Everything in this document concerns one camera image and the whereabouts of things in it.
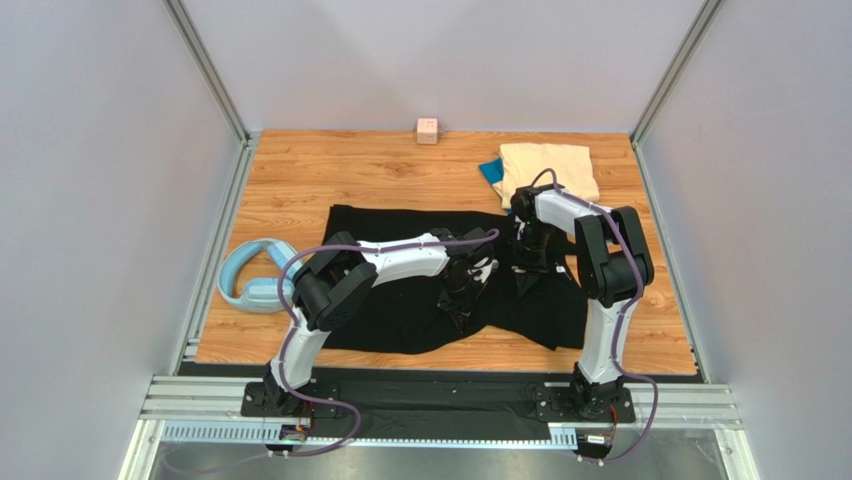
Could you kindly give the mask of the black t shirt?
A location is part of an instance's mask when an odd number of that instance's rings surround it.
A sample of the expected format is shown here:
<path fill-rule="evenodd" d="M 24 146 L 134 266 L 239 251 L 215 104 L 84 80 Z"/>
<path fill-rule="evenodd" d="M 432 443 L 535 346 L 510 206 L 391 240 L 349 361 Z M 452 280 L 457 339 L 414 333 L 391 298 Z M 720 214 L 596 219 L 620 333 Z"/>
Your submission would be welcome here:
<path fill-rule="evenodd" d="M 465 234 L 474 228 L 499 230 L 495 246 L 499 268 L 477 300 L 478 313 L 486 319 L 486 326 L 517 333 L 550 350 L 582 347 L 587 297 L 577 282 L 575 287 L 552 283 L 545 274 L 523 297 L 517 296 L 510 268 L 516 227 L 510 216 L 334 205 L 329 210 L 324 237 L 348 232 L 357 240 L 385 242 L 413 238 L 432 228 L 446 228 L 454 234 Z M 574 243 L 565 235 L 550 237 L 550 267 L 554 263 L 567 266 L 568 258 L 575 254 Z M 325 345 L 331 349 L 421 354 L 469 337 L 460 335 L 438 309 L 436 300 L 442 289 L 440 280 L 424 277 L 377 286 L 356 318 L 333 332 Z"/>

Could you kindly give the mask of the light blue headphones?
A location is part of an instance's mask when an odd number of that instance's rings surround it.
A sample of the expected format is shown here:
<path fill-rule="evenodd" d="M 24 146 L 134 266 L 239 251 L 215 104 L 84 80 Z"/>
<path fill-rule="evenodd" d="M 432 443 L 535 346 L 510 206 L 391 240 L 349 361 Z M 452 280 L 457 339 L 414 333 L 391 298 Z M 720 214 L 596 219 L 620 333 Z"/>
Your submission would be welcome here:
<path fill-rule="evenodd" d="M 281 288 L 278 288 L 278 277 L 258 277 L 248 280 L 240 293 L 236 292 L 238 274 L 260 253 L 265 253 L 282 270 L 297 255 L 297 250 L 288 242 L 274 238 L 260 238 L 239 245 L 219 268 L 216 280 L 218 293 L 228 305 L 238 311 L 258 314 L 283 311 L 278 293 L 283 294 L 288 304 L 292 303 L 295 291 L 293 280 L 302 267 L 300 260 L 287 269 Z"/>

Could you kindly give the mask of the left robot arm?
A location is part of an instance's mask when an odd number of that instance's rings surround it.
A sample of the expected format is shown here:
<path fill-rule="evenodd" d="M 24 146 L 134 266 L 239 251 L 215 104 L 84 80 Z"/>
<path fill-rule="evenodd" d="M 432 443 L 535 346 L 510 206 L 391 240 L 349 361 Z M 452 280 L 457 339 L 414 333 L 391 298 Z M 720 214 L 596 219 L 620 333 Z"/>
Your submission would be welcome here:
<path fill-rule="evenodd" d="M 436 305 L 464 331 L 491 274 L 496 229 L 457 236 L 436 228 L 414 238 L 357 241 L 340 232 L 326 244 L 295 255 L 302 267 L 291 297 L 279 299 L 291 317 L 286 337 L 263 378 L 266 397 L 282 405 L 311 380 L 315 360 L 330 333 L 355 318 L 371 290 L 408 278 L 437 278 Z"/>

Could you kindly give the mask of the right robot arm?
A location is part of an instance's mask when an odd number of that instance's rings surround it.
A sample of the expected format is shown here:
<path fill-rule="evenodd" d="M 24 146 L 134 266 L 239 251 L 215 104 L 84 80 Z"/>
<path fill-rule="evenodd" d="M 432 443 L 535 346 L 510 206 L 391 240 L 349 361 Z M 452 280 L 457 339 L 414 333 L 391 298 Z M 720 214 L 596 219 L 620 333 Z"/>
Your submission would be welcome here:
<path fill-rule="evenodd" d="M 574 408 L 604 410 L 623 392 L 620 358 L 626 334 L 654 266 L 637 211 L 610 209 L 579 198 L 560 185 L 516 190 L 511 209 L 520 220 L 512 269 L 524 295 L 548 272 L 548 241 L 557 231 L 573 236 L 577 273 L 588 298 L 585 340 L 570 383 Z"/>

